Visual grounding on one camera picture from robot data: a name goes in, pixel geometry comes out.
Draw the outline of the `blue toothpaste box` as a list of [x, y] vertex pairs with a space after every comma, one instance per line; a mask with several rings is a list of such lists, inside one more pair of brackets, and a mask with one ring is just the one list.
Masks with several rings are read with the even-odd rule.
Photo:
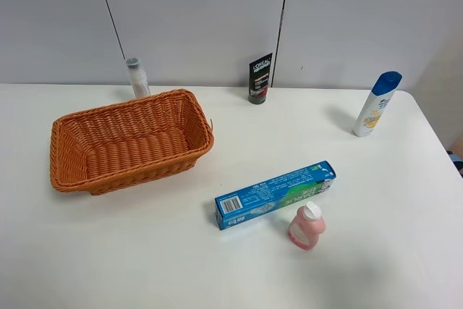
[[336, 179], [322, 161], [215, 198], [220, 230], [257, 218], [327, 191]]

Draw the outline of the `white blue shampoo bottle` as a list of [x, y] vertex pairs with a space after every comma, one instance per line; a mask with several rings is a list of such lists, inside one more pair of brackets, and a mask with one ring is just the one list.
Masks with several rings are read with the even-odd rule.
[[381, 74], [354, 123], [352, 131], [356, 136], [364, 137], [373, 131], [401, 80], [402, 75], [395, 71]]

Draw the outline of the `blue object at right edge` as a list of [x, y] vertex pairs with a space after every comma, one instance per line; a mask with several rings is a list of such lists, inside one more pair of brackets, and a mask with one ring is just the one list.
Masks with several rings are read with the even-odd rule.
[[460, 173], [460, 175], [463, 177], [463, 160], [454, 152], [452, 151], [447, 151], [450, 159], [452, 160], [453, 164], [455, 165], [457, 171]]

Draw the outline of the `pink lotion bottle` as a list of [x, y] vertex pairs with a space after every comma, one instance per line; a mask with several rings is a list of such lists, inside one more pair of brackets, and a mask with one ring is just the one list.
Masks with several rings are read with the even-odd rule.
[[319, 237], [326, 230], [326, 223], [318, 205], [308, 201], [297, 209], [295, 217], [289, 225], [289, 239], [303, 250], [313, 249]]

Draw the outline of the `small white bottle grey cap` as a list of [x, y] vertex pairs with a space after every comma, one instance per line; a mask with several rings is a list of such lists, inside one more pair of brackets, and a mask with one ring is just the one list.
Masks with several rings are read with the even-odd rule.
[[140, 60], [137, 58], [129, 58], [126, 60], [126, 66], [128, 69], [129, 82], [135, 97], [145, 98], [150, 96], [148, 78], [145, 70], [141, 66]]

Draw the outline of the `orange wicker basket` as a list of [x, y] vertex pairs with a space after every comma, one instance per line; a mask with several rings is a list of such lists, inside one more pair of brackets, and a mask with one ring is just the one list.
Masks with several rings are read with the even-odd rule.
[[187, 171], [213, 143], [185, 89], [79, 111], [52, 125], [51, 186], [102, 195]]

